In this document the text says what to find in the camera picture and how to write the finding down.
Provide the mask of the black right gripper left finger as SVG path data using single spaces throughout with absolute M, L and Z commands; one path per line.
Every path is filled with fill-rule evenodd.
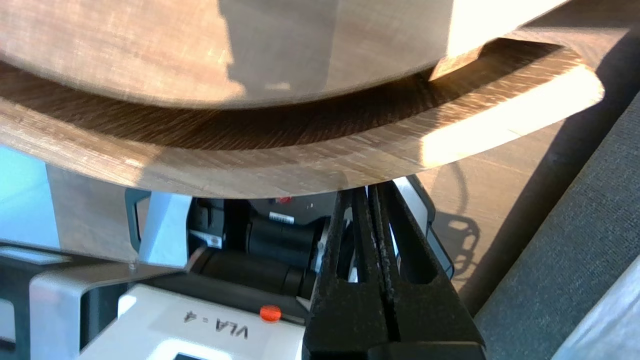
M 394 332 L 393 187 L 339 191 L 302 337 L 304 360 L 366 360 Z

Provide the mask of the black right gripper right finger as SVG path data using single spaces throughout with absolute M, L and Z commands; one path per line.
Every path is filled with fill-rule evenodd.
M 369 209 L 390 306 L 391 333 L 401 342 L 471 343 L 480 331 L 393 182 L 369 187 Z

